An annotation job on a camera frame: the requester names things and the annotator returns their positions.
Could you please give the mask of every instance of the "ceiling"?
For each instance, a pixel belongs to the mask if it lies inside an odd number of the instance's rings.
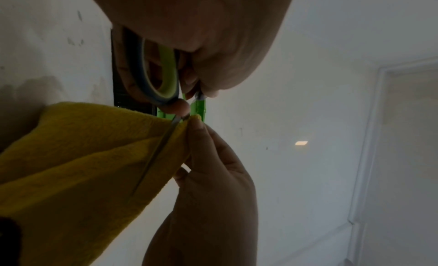
[[[294,0],[285,27],[377,66],[438,56],[438,0]]]

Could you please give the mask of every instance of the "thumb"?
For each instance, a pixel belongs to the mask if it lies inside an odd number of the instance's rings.
[[[192,170],[208,173],[223,166],[216,146],[204,123],[193,118],[188,124],[188,146],[192,157]]]

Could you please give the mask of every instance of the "scissors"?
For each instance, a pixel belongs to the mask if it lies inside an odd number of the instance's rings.
[[[179,97],[179,78],[177,69],[179,53],[172,48],[158,44],[163,78],[161,85],[157,86],[148,74],[149,63],[145,60],[145,41],[146,40],[144,38],[141,38],[133,31],[124,28],[123,44],[125,45],[125,55],[128,62],[129,71],[134,78],[134,82],[149,102],[156,106],[172,104],[178,100]],[[201,91],[198,91],[195,94],[195,101],[204,99],[205,96]],[[179,122],[181,122],[181,120],[188,119],[189,116],[190,114],[184,117],[177,115],[173,117],[169,128],[160,139],[160,142],[146,163],[141,177],[134,187],[131,196],[137,191],[154,161],[166,146]]]

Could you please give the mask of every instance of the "blue scissor handle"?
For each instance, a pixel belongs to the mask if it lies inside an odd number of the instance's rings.
[[[123,44],[125,45],[129,71],[147,100],[156,106],[164,106],[175,102],[179,96],[178,52],[175,52],[172,48],[158,45],[163,81],[160,88],[156,88],[147,74],[149,64],[144,59],[145,39],[124,28]]]

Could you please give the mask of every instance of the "yellow felt cloth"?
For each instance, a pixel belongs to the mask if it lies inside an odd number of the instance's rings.
[[[130,198],[169,125],[96,104],[46,108],[38,126],[0,155],[2,255],[14,260],[21,245],[22,266],[93,262],[187,159],[183,122]]]

